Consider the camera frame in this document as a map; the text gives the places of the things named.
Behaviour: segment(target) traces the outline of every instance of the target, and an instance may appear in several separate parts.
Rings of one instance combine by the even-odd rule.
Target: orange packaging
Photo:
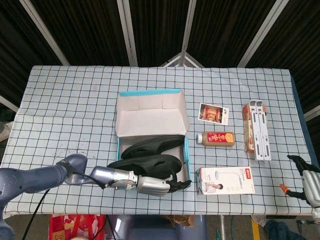
[[[262,105],[263,111],[266,113],[267,108],[263,104]],[[244,151],[247,153],[253,153],[255,151],[254,145],[254,137],[253,137],[253,128],[252,128],[252,121],[251,121],[251,111],[249,107],[249,103],[243,106],[242,109],[242,117],[243,117],[243,141],[244,141]]]
[[[205,131],[196,136],[196,141],[205,146],[233,146],[236,138],[233,132]]]

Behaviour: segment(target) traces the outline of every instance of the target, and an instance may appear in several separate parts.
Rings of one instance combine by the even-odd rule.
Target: yellow floor marking
[[[259,225],[251,219],[253,240],[260,240]]]

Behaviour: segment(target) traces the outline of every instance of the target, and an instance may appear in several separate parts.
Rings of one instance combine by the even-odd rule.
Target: grid pattern
[[[284,196],[279,185],[302,191],[287,154],[310,156],[301,131],[291,76],[283,69],[138,68],[103,66],[35,66],[15,117],[2,167],[22,170],[50,166],[69,154],[88,157],[94,166],[116,160],[118,92],[184,89],[190,128],[190,175],[200,167],[251,166],[256,194],[198,195],[196,184],[163,197],[130,190],[69,186],[51,189],[41,213],[77,214],[310,214],[301,200]],[[244,152],[242,106],[261,99],[267,106],[272,161],[256,161]],[[197,119],[199,104],[229,108],[228,126]],[[233,147],[197,144],[204,131],[234,132]],[[22,194],[5,211],[33,213],[43,193]]]

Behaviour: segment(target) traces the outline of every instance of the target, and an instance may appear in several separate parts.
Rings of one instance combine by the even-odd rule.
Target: bottle cap
[[[201,134],[201,133],[199,133],[199,134],[196,136],[196,142],[197,142],[198,144],[202,144],[202,134]]]

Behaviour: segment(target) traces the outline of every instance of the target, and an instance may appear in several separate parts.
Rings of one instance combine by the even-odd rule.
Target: product box
[[[255,186],[249,166],[201,167],[196,171],[198,194],[254,194]]]
[[[263,111],[266,113],[267,108],[263,104]],[[244,141],[244,151],[247,153],[253,153],[255,151],[255,143],[254,143],[254,132],[251,121],[251,111],[249,103],[243,106],[242,109],[242,117],[243,117],[243,141]]]
[[[118,161],[128,147],[164,135],[186,135],[190,125],[185,95],[177,88],[120,92],[116,111]],[[177,173],[178,182],[190,179],[187,137],[184,145],[161,154],[175,156],[181,161],[182,168]]]

